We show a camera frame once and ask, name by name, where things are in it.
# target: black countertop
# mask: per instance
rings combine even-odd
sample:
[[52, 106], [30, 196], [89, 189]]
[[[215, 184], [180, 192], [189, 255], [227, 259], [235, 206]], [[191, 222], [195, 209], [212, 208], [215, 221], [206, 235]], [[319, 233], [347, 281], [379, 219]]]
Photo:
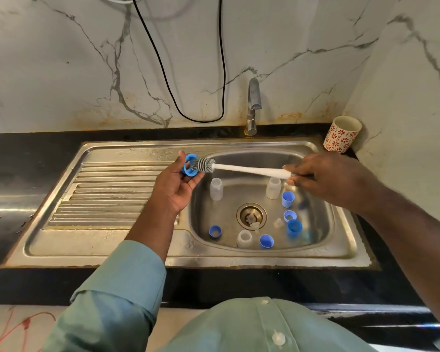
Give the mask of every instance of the black countertop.
[[[328, 128], [328, 124], [259, 126], [257, 137], [324, 137]], [[83, 142], [238, 138], [244, 136], [242, 131], [243, 127], [205, 127], [0, 134], [0, 263]], [[162, 306], [209, 308], [235, 297], [269, 296], [302, 304], [423, 307], [385, 243], [368, 223], [359, 220], [380, 270], [168, 268]], [[0, 269], [0, 304], [67, 305], [72, 292], [93, 271]], [[416, 315], [435, 322], [431, 314]]]

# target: hand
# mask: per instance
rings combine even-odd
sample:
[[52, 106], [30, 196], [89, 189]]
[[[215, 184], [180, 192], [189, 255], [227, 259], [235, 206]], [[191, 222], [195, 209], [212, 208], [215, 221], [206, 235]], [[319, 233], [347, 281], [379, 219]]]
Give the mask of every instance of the hand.
[[309, 154], [301, 164], [283, 168], [301, 175], [314, 174], [314, 180], [291, 176], [288, 184], [359, 214], [373, 210], [389, 190], [358, 160], [336, 152]]
[[150, 197], [151, 203], [176, 214], [188, 205], [192, 191], [205, 175], [202, 172], [194, 177], [184, 175], [181, 169], [186, 161], [186, 153], [179, 151], [178, 155], [176, 161], [158, 175]]

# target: person's left hand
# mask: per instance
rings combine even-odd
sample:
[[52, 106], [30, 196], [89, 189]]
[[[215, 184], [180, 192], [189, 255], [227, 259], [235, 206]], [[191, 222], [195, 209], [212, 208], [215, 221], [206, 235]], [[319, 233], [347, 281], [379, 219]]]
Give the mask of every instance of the person's left hand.
[[153, 203], [162, 207], [167, 205], [166, 208], [172, 209], [176, 214], [188, 205], [192, 191], [205, 175], [199, 172], [193, 177], [186, 176], [181, 172], [186, 162], [186, 153], [179, 151], [178, 155], [176, 161], [158, 175], [150, 197]]

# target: white button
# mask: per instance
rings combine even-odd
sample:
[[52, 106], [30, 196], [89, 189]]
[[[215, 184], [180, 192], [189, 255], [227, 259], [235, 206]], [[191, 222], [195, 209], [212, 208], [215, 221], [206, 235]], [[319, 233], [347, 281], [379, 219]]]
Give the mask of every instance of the white button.
[[282, 332], [274, 331], [274, 334], [272, 335], [272, 340], [277, 346], [282, 346], [285, 343], [285, 335]]

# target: brush bristles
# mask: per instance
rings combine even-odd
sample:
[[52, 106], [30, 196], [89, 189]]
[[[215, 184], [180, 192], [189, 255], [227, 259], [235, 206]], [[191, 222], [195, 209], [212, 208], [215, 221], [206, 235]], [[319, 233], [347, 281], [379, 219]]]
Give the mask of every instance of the brush bristles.
[[200, 172], [213, 173], [212, 164], [214, 163], [215, 159], [212, 158], [198, 158], [191, 161], [189, 168]]

